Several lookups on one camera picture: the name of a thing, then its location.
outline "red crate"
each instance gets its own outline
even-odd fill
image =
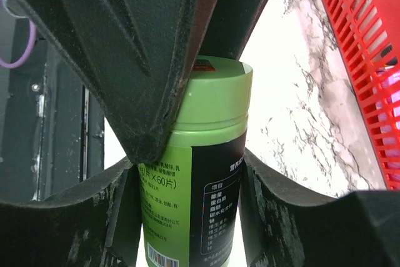
[[[322,2],[387,188],[400,189],[400,1]]]

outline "green bottle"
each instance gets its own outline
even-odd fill
[[[253,78],[232,59],[199,56],[166,150],[138,166],[150,267],[226,267]]]

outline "marble surface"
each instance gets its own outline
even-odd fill
[[[255,155],[326,195],[385,188],[321,0],[269,0],[241,60]]]

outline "black panel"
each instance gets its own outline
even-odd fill
[[[39,199],[82,181],[83,89],[71,68],[49,47]]]
[[[26,20],[16,23],[15,37],[3,36],[2,44],[12,43],[11,60],[24,52],[29,36]],[[7,89],[1,98],[6,100],[0,151],[0,199],[12,202],[33,199],[37,190],[41,120],[38,97],[43,87],[47,43],[39,41],[30,58],[17,69],[2,69]],[[33,91],[36,84],[39,91]]]
[[[104,114],[96,100],[89,94],[87,109],[87,178],[94,176],[104,170]]]
[[[142,227],[139,171],[125,169],[112,206],[105,247],[128,266],[135,266]]]

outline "barcode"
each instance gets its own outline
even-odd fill
[[[179,267],[178,259],[171,259],[167,256],[163,256],[161,253],[156,251],[149,243],[147,244],[147,253],[149,259],[157,266],[157,267]]]

